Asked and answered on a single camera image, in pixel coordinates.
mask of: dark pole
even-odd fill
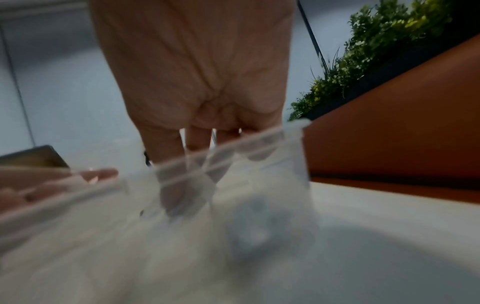
[[[324,55],[322,54],[322,51],[320,50],[319,43],[317,42],[317,39],[315,38],[314,32],[312,31],[312,27],[310,26],[309,20],[307,19],[307,16],[305,15],[305,11],[302,7],[302,4],[300,3],[300,0],[297,2],[298,9],[300,10],[301,18],[303,19],[303,22],[305,23],[306,30],[308,31],[308,34],[310,35],[311,43],[313,43],[313,47],[315,48],[316,55],[320,59],[320,63],[323,67],[323,70],[325,72],[325,78],[327,78],[328,73],[330,72],[329,66],[327,65],[327,62],[325,61]]]

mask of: plastic container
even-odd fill
[[[3,215],[0,302],[276,300],[319,231],[307,124]]]

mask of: hand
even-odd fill
[[[90,0],[100,45],[154,163],[279,125],[294,0]]]
[[[61,195],[75,184],[116,178],[115,169],[72,172],[69,169],[0,167],[0,214]]]

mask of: clear plastic container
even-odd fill
[[[307,124],[3,215],[0,302],[276,301],[319,230]]]

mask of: foliage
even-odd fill
[[[350,17],[351,38],[345,53],[334,58],[332,67],[323,67],[309,92],[291,104],[294,120],[314,106],[345,96],[360,78],[418,41],[440,36],[452,21],[453,0],[414,0],[411,9],[397,0],[380,0],[375,7],[364,6]]]

